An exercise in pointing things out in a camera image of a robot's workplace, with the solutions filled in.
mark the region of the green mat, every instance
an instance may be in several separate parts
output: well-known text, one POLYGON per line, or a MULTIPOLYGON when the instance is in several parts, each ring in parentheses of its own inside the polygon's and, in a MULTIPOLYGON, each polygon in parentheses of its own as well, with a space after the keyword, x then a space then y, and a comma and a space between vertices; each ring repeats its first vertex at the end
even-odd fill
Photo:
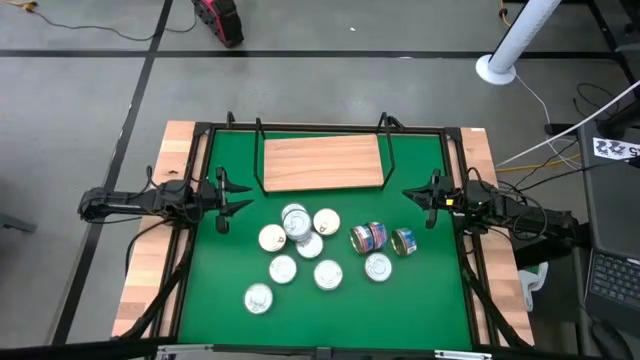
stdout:
MULTIPOLYGON (((427 230, 426 214, 400 192, 426 184, 434 168, 444 170, 439 137, 393 136, 396 170, 384 191, 271 193, 266 198, 253 178, 253 141, 252 132, 216 133, 211 178, 215 178, 216 166, 224 166, 231 181, 254 189, 233 194, 231 199, 255 201, 231 218, 226 235, 215 230, 215 212, 208 213, 200 224, 179 343, 471 349, 451 216, 441 212, 436 228, 427 230), (293 257, 298 272, 292 283, 279 285, 268 274, 277 253, 260 248, 258 233, 267 224, 280 223, 280 211, 290 202, 302 203, 312 216, 321 208, 332 208, 341 217, 341 227, 325 238, 322 254, 313 260, 303 259, 295 246, 287 243, 281 253, 293 257), (390 242, 387 244, 384 253, 391 259, 393 273, 385 283, 369 281, 364 272, 365 256, 354 251, 348 238, 351 227, 370 221, 384 223, 389 231, 409 227, 418 243, 418 250, 406 258, 397 256, 390 242), (334 291, 319 289, 313 280, 314 267, 324 259, 337 261, 344 273, 334 291), (249 313, 243 302, 246 289, 256 282, 267 284, 274 295, 271 309, 258 316, 249 313)), ((381 136, 379 143, 386 171, 386 139, 381 136)))

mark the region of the white pole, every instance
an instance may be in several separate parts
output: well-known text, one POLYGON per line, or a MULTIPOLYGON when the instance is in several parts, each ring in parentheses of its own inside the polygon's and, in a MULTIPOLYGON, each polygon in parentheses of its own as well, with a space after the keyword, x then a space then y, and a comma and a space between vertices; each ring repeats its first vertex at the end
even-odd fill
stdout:
POLYGON ((516 77, 513 64, 531 43, 561 0, 529 0, 492 55, 476 62, 478 75, 494 85, 506 85, 516 77))

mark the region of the tin can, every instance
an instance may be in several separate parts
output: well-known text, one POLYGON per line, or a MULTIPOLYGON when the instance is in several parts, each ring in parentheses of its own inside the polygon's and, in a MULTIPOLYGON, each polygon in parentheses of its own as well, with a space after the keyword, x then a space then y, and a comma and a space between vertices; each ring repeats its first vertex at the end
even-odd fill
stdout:
POLYGON ((342 282, 342 269, 333 260, 321 261, 313 271, 316 285, 322 290, 334 290, 342 282))
POLYGON ((313 216, 313 227, 320 235, 333 235, 340 227, 340 216, 332 209, 319 210, 313 216))
POLYGON ((296 249, 298 250, 298 253, 306 259, 313 259, 320 255, 322 247, 322 237, 313 231, 311 232, 311 237, 309 239, 296 242, 296 249))
POLYGON ((373 234, 368 226, 355 226, 349 231, 351 245, 358 254, 366 254, 375 248, 373 234))
POLYGON ((311 217, 306 211, 291 210, 283 220, 284 231, 293 241, 305 241, 311 237, 311 217))
POLYGON ((418 249, 416 238, 408 228, 396 229, 391 233, 391 245, 400 256, 411 255, 418 249))
POLYGON ((371 254, 364 263, 364 272, 375 282, 384 282, 391 276, 391 260, 381 253, 371 254))
POLYGON ((284 246, 287 238, 284 229, 280 225, 267 225, 258 234, 260 247, 268 252, 275 252, 284 246))
POLYGON ((378 222, 370 222, 367 224, 369 229, 371 229, 371 233, 373 234, 373 239, 375 242, 374 250, 381 249, 383 246, 387 244, 387 240, 389 236, 387 234, 387 227, 384 224, 380 224, 378 222))
POLYGON ((293 210, 302 210, 302 211, 308 213, 307 209, 305 209, 305 207, 302 206, 302 204, 291 203, 291 204, 287 204, 287 206, 285 206, 282 209, 282 212, 280 213, 280 219, 282 219, 282 221, 284 221, 284 218, 287 216, 287 214, 292 212, 293 210))
POLYGON ((271 304, 273 304, 273 293, 265 284, 253 284, 244 293, 244 306, 252 314, 266 313, 271 304))
POLYGON ((296 262, 289 255, 276 256, 269 264, 269 275, 278 284, 288 284, 296 276, 296 262))

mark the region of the wooden board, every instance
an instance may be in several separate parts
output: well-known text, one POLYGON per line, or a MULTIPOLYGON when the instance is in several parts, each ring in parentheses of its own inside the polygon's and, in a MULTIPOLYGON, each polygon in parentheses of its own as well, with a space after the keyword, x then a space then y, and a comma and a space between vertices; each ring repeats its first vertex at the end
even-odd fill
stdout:
MULTIPOLYGON (((158 160, 156 161, 153 180, 161 183, 172 179, 183 179, 186 169, 189 150, 193 139, 193 121, 170 121, 164 132, 158 160)), ((196 154, 194 174, 199 174, 204 158, 205 137, 201 138, 201 146, 196 154)), ((145 216, 140 223, 140 230, 147 228, 161 219, 153 216, 145 216)), ((144 235, 136 241, 131 254, 129 273, 124 283, 120 306, 113 323, 111 334, 121 335, 133 326, 135 321, 147 309, 153 298, 160 290, 162 271, 166 262, 172 228, 161 225, 144 235)), ((176 258, 182 255, 184 240, 187 230, 180 234, 180 243, 176 258)), ((160 335, 169 334, 169 323, 173 316, 173 304, 175 303, 175 290, 167 300, 165 313, 161 324, 160 335)), ((149 329, 144 333, 144 337, 149 335, 149 329)))
MULTIPOLYGON (((475 167, 480 172, 482 180, 498 187, 498 179, 491 158, 489 140, 484 129, 461 128, 462 143, 468 167, 475 167)), ((449 141, 449 153, 451 154, 451 166, 453 168, 453 178, 456 186, 461 186, 462 176, 460 174, 458 160, 455 156, 456 150, 453 141, 449 141)), ((494 228, 503 234, 509 234, 507 229, 494 228)), ((511 243, 502 235, 489 231, 488 234, 480 236, 482 252, 484 255, 487 278, 489 280, 489 291, 491 299, 496 304, 509 325, 511 325, 518 335, 527 343, 533 345, 533 333, 529 323, 529 315, 524 304, 524 295, 518 275, 515 257, 511 243)), ((473 249, 470 237, 465 237, 465 247, 467 251, 473 249)), ((468 256, 473 269, 476 269, 473 255, 468 256)), ((478 334, 481 344, 489 344, 489 334, 487 321, 484 315, 482 303, 478 297, 473 295, 473 307, 478 323, 478 334)), ((500 344, 507 346, 506 341, 500 336, 500 344)))
POLYGON ((382 186, 376 135, 348 135, 264 142, 268 192, 382 186))

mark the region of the concrete floor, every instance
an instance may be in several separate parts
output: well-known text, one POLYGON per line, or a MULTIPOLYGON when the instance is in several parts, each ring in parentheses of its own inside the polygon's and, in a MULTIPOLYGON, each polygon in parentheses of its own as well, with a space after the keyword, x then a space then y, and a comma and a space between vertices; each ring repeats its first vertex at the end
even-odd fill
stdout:
MULTIPOLYGON (((237 0, 245 50, 417 50, 490 52, 506 27, 495 0, 237 0)), ((161 1, 63 0, 40 11, 65 24, 112 26, 132 36, 153 33, 161 1)), ((511 17, 519 6, 509 5, 511 17)), ((625 22, 605 4, 612 31, 625 22)), ((193 21, 188 0, 175 0, 167 27, 193 21)), ((0 5, 2 49, 146 50, 97 30, 46 25, 0 5)), ((197 22, 186 34, 165 33, 160 50, 221 50, 197 22)), ((605 51, 586 7, 561 6, 529 50, 605 51)), ((0 57, 0 198, 2 211, 38 224, 33 235, 0 230, 0 347, 49 341, 86 225, 76 214, 83 191, 105 177, 142 68, 142 58, 0 57)), ((519 83, 490 86, 473 59, 162 58, 154 63, 117 188, 144 183, 167 120, 371 124, 387 111, 407 125, 484 127, 496 162, 544 138, 544 112, 519 83)), ((522 79, 545 100, 551 120, 576 122, 575 86, 592 82, 618 93, 627 86, 608 61, 521 60, 522 79)), ((548 149, 517 164, 540 163, 548 149)), ((534 182, 564 166, 542 169, 534 182)), ((516 182, 523 174, 500 178, 516 182)), ((580 175, 530 192, 546 207, 586 220, 580 175)), ((106 226, 69 341, 110 335, 124 282, 124 254, 138 224, 106 226)))

